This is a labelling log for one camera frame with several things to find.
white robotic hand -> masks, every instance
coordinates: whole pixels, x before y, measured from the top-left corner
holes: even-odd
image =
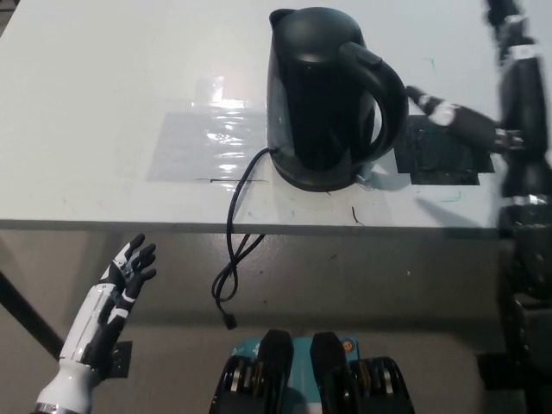
[[[111,353],[143,284],[157,273],[155,245],[138,235],[86,295],[60,355],[60,371],[42,390],[35,413],[89,414],[91,392],[110,370]]]

black kettle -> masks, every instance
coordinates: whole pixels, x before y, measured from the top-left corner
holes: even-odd
[[[341,11],[279,9],[270,23],[267,139],[274,166],[307,191],[351,185],[363,163],[404,133],[405,86]],[[372,140],[376,102],[382,124]]]

table surface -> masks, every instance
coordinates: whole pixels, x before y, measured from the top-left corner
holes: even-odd
[[[266,145],[267,19],[278,8],[339,8],[406,84],[496,116],[482,4],[26,0],[0,39],[0,226],[223,232],[235,184],[212,179],[241,175]],[[545,40],[544,13],[528,11]],[[493,227],[500,174],[480,174],[479,186],[410,185],[393,157],[376,163],[369,187],[330,194],[292,187],[265,157],[235,230]]]

clear plastic film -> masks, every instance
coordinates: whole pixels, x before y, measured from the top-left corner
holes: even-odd
[[[148,181],[238,180],[267,146],[267,114],[223,98],[223,77],[197,83],[189,110],[167,113]]]

power cord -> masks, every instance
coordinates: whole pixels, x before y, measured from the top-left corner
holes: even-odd
[[[226,245],[228,247],[230,261],[228,265],[226,265],[226,267],[215,277],[215,280],[213,280],[213,285],[210,288],[210,294],[215,299],[216,307],[223,314],[223,321],[226,325],[226,329],[228,330],[234,329],[237,326],[237,321],[235,320],[234,315],[232,315],[231,313],[226,313],[224,311],[222,303],[230,301],[230,299],[232,299],[238,291],[238,264],[243,259],[245,259],[247,255],[250,254],[257,246],[259,246],[259,243],[262,242],[262,239],[265,238],[265,235],[258,235],[257,238],[249,245],[249,247],[244,250],[249,237],[251,237],[251,235],[244,235],[243,239],[241,239],[240,246],[238,247],[237,251],[234,252],[234,246],[232,246],[232,233],[234,232],[235,206],[238,202],[238,198],[240,197],[240,192],[242,191],[245,183],[248,181],[249,175],[257,164],[257,161],[259,161],[260,157],[262,157],[264,154],[267,154],[268,152],[268,148],[261,149],[251,159],[251,162],[249,162],[248,167],[241,176],[240,181],[238,181],[238,185],[235,188],[234,195],[232,196],[232,201],[230,201],[230,207],[228,208],[228,218],[226,220]],[[230,275],[234,280],[234,287],[232,288],[232,292],[227,297],[221,298],[224,284],[226,283]]]

